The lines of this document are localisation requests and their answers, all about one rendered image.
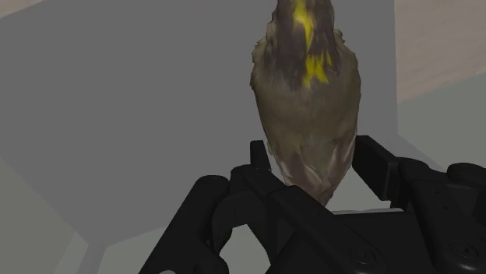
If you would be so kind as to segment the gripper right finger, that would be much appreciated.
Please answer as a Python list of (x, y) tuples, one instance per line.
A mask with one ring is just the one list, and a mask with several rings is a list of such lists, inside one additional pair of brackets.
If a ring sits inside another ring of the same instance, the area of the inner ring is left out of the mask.
[(413, 208), (438, 274), (486, 274), (486, 229), (467, 218), (444, 173), (395, 156), (368, 135), (356, 137), (352, 167), (380, 200)]

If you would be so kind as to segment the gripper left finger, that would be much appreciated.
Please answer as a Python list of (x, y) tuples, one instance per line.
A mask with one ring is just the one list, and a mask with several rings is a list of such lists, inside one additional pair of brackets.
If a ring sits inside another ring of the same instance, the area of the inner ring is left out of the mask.
[(230, 177), (190, 189), (138, 274), (231, 274), (221, 251), (246, 225), (269, 260), (259, 274), (386, 274), (382, 252), (297, 186), (271, 172), (262, 141)]

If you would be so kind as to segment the olive brown bird figure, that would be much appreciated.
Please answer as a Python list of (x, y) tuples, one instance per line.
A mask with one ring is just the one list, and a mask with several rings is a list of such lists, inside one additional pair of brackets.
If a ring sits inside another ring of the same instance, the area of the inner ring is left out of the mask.
[(350, 169), (361, 104), (359, 61), (332, 0), (276, 0), (249, 85), (284, 184), (326, 206)]

